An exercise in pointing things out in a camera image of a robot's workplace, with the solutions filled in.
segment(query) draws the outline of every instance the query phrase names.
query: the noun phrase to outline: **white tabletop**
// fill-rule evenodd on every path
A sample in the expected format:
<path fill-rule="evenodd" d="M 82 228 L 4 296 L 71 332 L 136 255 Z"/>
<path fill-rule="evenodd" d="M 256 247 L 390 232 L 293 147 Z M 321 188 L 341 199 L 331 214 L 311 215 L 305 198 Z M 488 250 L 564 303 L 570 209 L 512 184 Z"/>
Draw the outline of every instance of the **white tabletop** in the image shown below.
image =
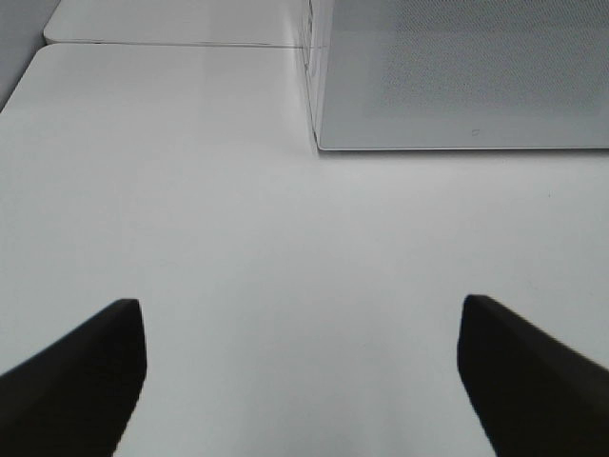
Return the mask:
<path fill-rule="evenodd" d="M 254 45 L 299 43 L 302 0 L 62 0 L 49 43 Z"/>
<path fill-rule="evenodd" d="M 490 457 L 462 299 L 609 367 L 609 158 L 320 156 L 297 57 L 38 53 L 0 113 L 0 370 L 137 297 L 121 457 Z"/>

